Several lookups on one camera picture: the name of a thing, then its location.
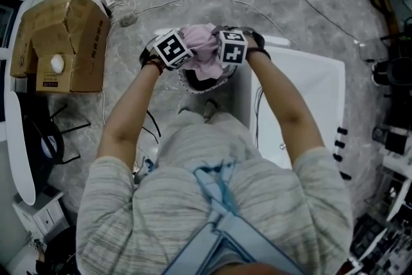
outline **gray shirt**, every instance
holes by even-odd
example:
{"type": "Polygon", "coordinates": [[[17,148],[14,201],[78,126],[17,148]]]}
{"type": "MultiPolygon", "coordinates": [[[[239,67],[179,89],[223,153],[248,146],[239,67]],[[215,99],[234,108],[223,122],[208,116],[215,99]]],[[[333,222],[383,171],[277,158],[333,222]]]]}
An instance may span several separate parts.
{"type": "Polygon", "coordinates": [[[307,274],[339,270],[353,224],[331,154],[316,148],[300,156],[293,171],[281,169],[263,159],[250,134],[230,120],[204,124],[189,114],[174,121],[159,151],[159,168],[137,190],[120,160],[96,160],[77,223],[83,275],[161,274],[208,217],[210,205],[184,167],[210,156],[238,160],[229,187],[244,219],[307,274]]]}

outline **pink cloth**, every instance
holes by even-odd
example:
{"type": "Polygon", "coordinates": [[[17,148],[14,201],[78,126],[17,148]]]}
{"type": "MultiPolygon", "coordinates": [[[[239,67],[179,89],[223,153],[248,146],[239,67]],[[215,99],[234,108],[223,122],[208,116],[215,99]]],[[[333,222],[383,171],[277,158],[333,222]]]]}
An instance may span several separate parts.
{"type": "Polygon", "coordinates": [[[218,79],[223,73],[223,68],[216,56],[218,42],[211,35],[213,29],[215,26],[212,23],[196,24],[181,29],[183,41],[194,54],[194,57],[188,60],[182,68],[194,70],[199,81],[209,78],[218,79]]]}

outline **gray floor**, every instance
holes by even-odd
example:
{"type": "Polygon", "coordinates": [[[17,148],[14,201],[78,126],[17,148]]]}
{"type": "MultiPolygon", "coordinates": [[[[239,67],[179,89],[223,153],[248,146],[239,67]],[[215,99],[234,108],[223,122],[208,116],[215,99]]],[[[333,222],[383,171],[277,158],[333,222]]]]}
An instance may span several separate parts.
{"type": "MultiPolygon", "coordinates": [[[[142,10],[170,0],[135,1],[136,9],[142,10]]],[[[317,14],[304,0],[242,1],[254,5],[271,17],[296,42],[293,48],[345,63],[344,123],[349,135],[345,139],[346,148],[342,152],[344,160],[339,166],[353,177],[348,185],[353,215],[359,216],[366,208],[364,199],[375,188],[375,168],[379,165],[380,158],[377,146],[371,141],[371,131],[384,116],[384,90],[372,84],[371,70],[359,59],[353,39],[317,14]]],[[[330,19],[366,43],[367,47],[362,50],[363,57],[385,58],[386,51],[377,42],[378,37],[386,31],[383,16],[368,0],[309,1],[330,19]]],[[[113,20],[130,13],[134,7],[132,0],[125,6],[116,6],[113,10],[113,20]]],[[[138,56],[156,29],[209,22],[251,26],[261,33],[279,35],[276,27],[254,9],[229,0],[183,0],[141,13],[138,21],[127,28],[121,28],[116,24],[109,38],[106,55],[106,116],[139,72],[138,56]]],[[[229,109],[230,86],[219,90],[217,98],[229,109]]],[[[66,137],[67,157],[78,151],[82,158],[68,165],[55,166],[50,177],[50,183],[64,191],[63,200],[68,210],[76,213],[103,127],[103,94],[54,96],[51,98],[51,108],[56,109],[63,102],[69,103],[71,111],[58,120],[59,126],[80,124],[84,120],[81,115],[92,123],[90,128],[70,133],[66,137]]],[[[149,109],[163,130],[179,106],[186,102],[193,102],[193,99],[180,86],[176,73],[167,72],[156,85],[149,109]]],[[[155,130],[149,119],[146,119],[145,126],[155,130]]],[[[138,145],[150,156],[155,155],[157,146],[147,133],[142,133],[138,145]]]]}

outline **light blue apron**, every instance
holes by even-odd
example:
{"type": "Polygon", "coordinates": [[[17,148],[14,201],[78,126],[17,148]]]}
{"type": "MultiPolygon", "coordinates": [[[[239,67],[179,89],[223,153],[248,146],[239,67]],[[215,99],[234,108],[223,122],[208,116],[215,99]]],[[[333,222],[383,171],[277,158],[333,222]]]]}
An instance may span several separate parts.
{"type": "Polygon", "coordinates": [[[179,252],[163,275],[200,275],[223,240],[227,240],[246,262],[272,265],[293,275],[303,271],[245,219],[236,215],[236,204],[229,190],[234,163],[193,167],[191,171],[211,203],[207,223],[179,252]],[[216,172],[215,181],[209,173],[216,172]]]}

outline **black knob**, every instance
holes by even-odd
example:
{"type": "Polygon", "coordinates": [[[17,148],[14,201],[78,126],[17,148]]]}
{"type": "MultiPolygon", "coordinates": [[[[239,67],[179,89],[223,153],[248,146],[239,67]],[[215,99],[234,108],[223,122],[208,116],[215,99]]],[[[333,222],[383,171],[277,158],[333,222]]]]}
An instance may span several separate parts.
{"type": "Polygon", "coordinates": [[[335,146],[343,149],[343,148],[345,148],[346,144],[344,144],[344,143],[341,142],[341,141],[336,140],[336,141],[335,141],[335,146]]]}
{"type": "Polygon", "coordinates": [[[348,135],[348,130],[346,128],[337,128],[337,132],[341,135],[348,135]]]}
{"type": "Polygon", "coordinates": [[[337,162],[342,162],[342,160],[343,160],[343,157],[342,157],[342,156],[336,155],[336,154],[333,154],[333,158],[334,158],[337,162]]]}
{"type": "Polygon", "coordinates": [[[343,180],[345,180],[345,181],[352,180],[352,177],[350,175],[347,175],[346,173],[343,173],[343,172],[340,172],[340,174],[341,174],[341,177],[342,177],[343,180]]]}

